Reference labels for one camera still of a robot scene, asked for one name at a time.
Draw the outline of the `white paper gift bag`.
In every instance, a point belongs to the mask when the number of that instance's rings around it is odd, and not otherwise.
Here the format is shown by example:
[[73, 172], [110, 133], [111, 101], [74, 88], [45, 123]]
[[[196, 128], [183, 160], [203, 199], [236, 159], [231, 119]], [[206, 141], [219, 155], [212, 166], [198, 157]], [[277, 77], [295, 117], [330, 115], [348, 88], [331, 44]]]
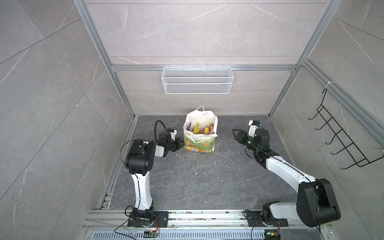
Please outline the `white paper gift bag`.
[[186, 116], [183, 125], [185, 149], [190, 152], [213, 153], [218, 136], [218, 117], [204, 106]]

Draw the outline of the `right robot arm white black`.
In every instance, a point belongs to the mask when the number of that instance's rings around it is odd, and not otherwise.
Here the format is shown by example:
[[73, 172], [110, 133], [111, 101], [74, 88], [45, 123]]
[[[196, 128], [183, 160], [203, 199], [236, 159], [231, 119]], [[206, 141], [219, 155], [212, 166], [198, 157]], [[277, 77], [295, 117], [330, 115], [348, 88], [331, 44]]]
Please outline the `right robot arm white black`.
[[341, 218], [341, 211], [332, 184], [326, 179], [310, 176], [284, 160], [270, 148], [270, 135], [265, 129], [232, 130], [234, 139], [252, 151], [252, 158], [263, 168], [275, 173], [297, 193], [294, 203], [264, 204], [261, 219], [272, 226], [280, 220], [301, 221], [307, 227], [319, 227]]

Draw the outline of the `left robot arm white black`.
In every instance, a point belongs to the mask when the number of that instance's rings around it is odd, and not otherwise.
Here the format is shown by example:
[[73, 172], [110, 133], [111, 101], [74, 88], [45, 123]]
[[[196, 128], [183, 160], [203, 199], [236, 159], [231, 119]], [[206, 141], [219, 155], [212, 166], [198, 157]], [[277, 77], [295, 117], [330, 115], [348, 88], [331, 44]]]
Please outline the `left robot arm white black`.
[[129, 170], [135, 187], [135, 206], [130, 219], [144, 226], [150, 226], [155, 221], [153, 198], [150, 192], [150, 172], [156, 157], [164, 158], [168, 152], [176, 152], [184, 146], [184, 142], [177, 137], [177, 130], [170, 129], [157, 120], [154, 126], [155, 139], [133, 139], [123, 144], [131, 145], [125, 157], [120, 160]]

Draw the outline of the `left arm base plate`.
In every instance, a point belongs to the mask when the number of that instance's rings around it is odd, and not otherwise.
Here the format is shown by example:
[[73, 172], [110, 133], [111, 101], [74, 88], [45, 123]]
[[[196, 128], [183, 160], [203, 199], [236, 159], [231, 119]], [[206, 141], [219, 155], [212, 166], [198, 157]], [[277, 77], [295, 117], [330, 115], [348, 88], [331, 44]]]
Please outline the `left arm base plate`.
[[136, 228], [166, 228], [169, 221], [169, 212], [167, 211], [133, 211], [127, 223], [128, 227]]

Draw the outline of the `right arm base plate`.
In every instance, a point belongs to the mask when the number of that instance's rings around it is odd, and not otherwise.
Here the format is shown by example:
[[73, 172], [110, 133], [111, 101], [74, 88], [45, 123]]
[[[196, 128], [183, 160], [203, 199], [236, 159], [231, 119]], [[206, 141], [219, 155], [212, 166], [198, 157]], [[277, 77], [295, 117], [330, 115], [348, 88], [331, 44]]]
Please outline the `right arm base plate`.
[[248, 222], [249, 227], [288, 227], [286, 219], [276, 219], [270, 217], [269, 213], [262, 211], [244, 210], [244, 217]]

